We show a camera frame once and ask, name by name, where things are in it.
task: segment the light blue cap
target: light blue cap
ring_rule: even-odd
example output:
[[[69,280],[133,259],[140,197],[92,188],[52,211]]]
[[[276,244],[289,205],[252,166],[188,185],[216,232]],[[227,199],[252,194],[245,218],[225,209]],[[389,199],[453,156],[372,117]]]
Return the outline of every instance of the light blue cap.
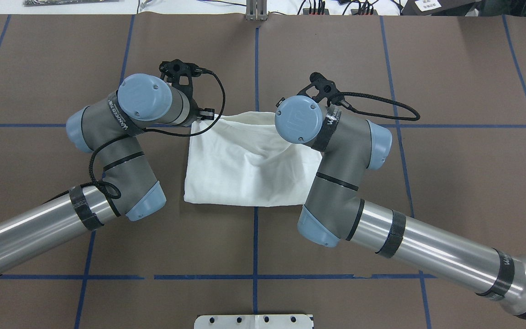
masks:
[[[389,156],[393,135],[385,127],[381,127],[367,120],[371,129],[371,162],[367,169],[377,170],[381,168]]]
[[[338,241],[340,241],[340,239],[324,227],[305,206],[301,209],[298,231],[311,242],[327,246],[328,248],[334,248],[338,244]]]
[[[66,134],[68,135],[68,139],[70,139],[79,150],[92,153],[92,150],[88,147],[82,135],[82,115],[84,114],[84,110],[86,110],[86,108],[83,108],[68,118],[66,121]]]
[[[307,96],[291,96],[275,113],[275,129],[290,143],[303,144],[313,140],[322,128],[322,110]]]
[[[129,117],[153,121],[163,117],[172,105],[172,91],[162,79],[144,73],[126,77],[117,92],[119,105]]]
[[[159,185],[159,181],[143,196],[139,202],[125,214],[130,221],[138,221],[145,216],[149,216],[165,206],[165,195]]]

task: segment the robotic arm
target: robotic arm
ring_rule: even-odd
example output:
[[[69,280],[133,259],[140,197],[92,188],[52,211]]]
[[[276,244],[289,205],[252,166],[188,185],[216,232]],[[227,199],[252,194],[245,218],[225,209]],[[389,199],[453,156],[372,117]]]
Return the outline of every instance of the robotic arm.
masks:
[[[392,135],[336,107],[349,104],[334,82],[320,73],[310,81],[297,96],[282,98],[275,115],[281,137],[324,152],[298,221],[301,235],[327,247],[341,239],[355,242],[499,302],[526,320],[526,256],[509,256],[356,197],[365,170],[380,168],[389,155]],[[317,96],[307,95],[311,87]],[[324,97],[334,104],[321,106]]]
[[[0,275],[122,214],[137,221],[165,205],[163,190],[135,136],[155,123],[185,127],[197,119],[213,119],[214,110],[200,109],[192,99],[192,77],[214,74],[180,60],[163,62],[159,69],[161,79],[130,75],[117,91],[68,119],[69,139],[81,151],[93,153],[92,183],[1,223]],[[171,85],[163,81],[166,77]],[[180,77],[187,77],[188,84],[181,85]],[[92,173],[96,155],[104,165],[103,181],[96,181]]]

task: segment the white sticker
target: white sticker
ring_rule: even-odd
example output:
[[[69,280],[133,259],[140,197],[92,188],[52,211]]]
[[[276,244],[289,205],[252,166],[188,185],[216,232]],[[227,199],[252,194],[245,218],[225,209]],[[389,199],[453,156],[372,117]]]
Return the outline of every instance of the white sticker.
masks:
[[[441,8],[442,6],[438,0],[416,0],[415,4],[422,12],[430,11],[435,8]]]

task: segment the fabric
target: fabric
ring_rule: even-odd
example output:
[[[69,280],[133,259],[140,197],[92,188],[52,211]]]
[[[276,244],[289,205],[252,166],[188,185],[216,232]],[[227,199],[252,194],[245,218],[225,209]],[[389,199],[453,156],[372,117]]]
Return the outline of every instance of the fabric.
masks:
[[[222,116],[211,130],[191,137],[184,200],[259,207],[304,204],[321,154],[281,138],[274,116]],[[192,133],[210,124],[196,121]]]

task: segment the white towel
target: white towel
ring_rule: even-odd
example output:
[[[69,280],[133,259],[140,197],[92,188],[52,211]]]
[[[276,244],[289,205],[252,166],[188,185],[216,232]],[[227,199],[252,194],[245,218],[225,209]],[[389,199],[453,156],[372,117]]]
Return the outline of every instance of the white towel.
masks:
[[[304,204],[321,154],[281,138],[274,116],[222,116],[211,130],[191,137],[184,200],[259,207]],[[211,123],[194,122],[192,133]]]

